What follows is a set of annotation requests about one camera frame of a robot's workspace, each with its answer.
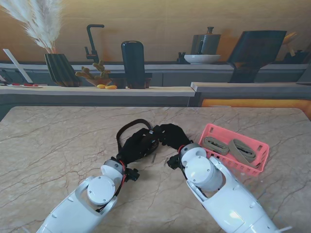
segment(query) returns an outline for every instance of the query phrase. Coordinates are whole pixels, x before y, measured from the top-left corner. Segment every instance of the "black faucet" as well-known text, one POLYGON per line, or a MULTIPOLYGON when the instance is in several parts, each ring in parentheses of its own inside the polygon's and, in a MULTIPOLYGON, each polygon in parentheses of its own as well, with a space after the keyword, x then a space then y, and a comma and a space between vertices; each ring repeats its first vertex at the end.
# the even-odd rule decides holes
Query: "black faucet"
POLYGON ((95 50, 94 41, 93 41, 93 37, 91 34, 91 28, 104 28, 104 25, 103 24, 89 24, 86 27, 87 34, 89 37, 89 42, 91 43, 91 48, 92 48, 92 52, 91 52, 91 54, 89 54, 87 46, 84 47, 86 49, 86 58, 87 59, 93 59, 93 61, 95 63, 99 63, 99 58, 97 55, 97 51, 95 50))

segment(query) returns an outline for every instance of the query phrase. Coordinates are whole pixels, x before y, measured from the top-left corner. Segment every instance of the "white bowl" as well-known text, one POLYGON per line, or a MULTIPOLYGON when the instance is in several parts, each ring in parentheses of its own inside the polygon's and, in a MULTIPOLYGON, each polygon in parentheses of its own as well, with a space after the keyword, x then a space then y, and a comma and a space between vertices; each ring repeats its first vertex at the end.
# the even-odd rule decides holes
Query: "white bowl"
POLYGON ((190 64, 211 64, 218 61, 220 55, 185 55, 185 60, 190 64))

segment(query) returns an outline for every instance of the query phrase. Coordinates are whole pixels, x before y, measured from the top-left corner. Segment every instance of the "black vase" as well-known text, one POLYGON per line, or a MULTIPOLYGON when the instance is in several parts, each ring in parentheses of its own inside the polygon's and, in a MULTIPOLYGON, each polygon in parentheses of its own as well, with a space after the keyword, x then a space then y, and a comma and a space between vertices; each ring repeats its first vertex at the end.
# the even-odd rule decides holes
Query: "black vase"
POLYGON ((74 69, 64 54, 45 54, 44 57, 54 83, 65 87, 82 84, 79 77, 74 75, 74 69))

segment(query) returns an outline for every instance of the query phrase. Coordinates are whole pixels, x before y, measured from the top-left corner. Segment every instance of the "beige strap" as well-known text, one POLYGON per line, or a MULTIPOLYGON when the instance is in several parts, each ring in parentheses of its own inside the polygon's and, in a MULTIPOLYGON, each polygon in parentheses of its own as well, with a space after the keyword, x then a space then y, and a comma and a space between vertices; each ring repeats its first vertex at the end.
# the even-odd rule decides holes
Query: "beige strap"
POLYGON ((233 139, 229 142, 230 153, 242 164, 247 166, 258 168, 257 166, 251 164, 256 159, 256 153, 249 148, 245 143, 238 139, 233 139))
POLYGON ((221 155, 226 155, 229 152, 229 147, 222 141, 217 140, 213 137, 206 137, 203 140, 203 146, 209 150, 212 150, 221 155))

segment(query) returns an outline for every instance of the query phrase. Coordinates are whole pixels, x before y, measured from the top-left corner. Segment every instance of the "dried pampas grass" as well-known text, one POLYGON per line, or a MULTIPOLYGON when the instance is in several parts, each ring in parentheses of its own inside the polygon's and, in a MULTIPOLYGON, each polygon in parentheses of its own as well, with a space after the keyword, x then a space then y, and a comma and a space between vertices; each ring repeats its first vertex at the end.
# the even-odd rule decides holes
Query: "dried pampas grass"
POLYGON ((62 0, 0 0, 5 12, 24 23, 26 33, 48 53, 56 53, 62 0))

